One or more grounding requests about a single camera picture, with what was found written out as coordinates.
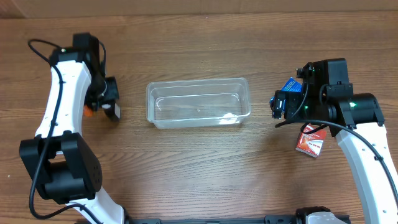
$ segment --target table top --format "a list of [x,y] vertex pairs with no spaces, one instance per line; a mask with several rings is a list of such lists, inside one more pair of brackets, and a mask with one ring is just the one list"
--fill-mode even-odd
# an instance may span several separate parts
[[[398,162],[398,12],[320,12],[0,20],[0,222],[42,223],[29,213],[31,179],[19,143],[34,137],[50,90],[49,66],[26,42],[71,45],[91,32],[106,46],[122,120],[83,119],[103,187],[134,218],[293,214],[323,205],[363,222],[349,165],[328,135],[319,158],[296,151],[300,125],[275,129],[269,98],[307,62],[347,59],[355,93],[371,92]],[[50,48],[37,44],[45,55]],[[252,113],[241,126],[157,129],[146,120],[150,82],[244,77]],[[60,208],[37,196],[41,214]],[[47,223],[82,219],[67,211]]]

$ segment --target red box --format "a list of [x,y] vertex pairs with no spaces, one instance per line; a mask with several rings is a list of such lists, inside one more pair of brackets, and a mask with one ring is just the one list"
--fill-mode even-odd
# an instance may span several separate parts
[[[304,132],[314,130],[315,127],[307,125],[304,128]],[[298,136],[296,150],[304,152],[310,156],[318,157],[321,153],[323,140],[325,140],[326,131],[321,129],[312,134],[300,133]]]

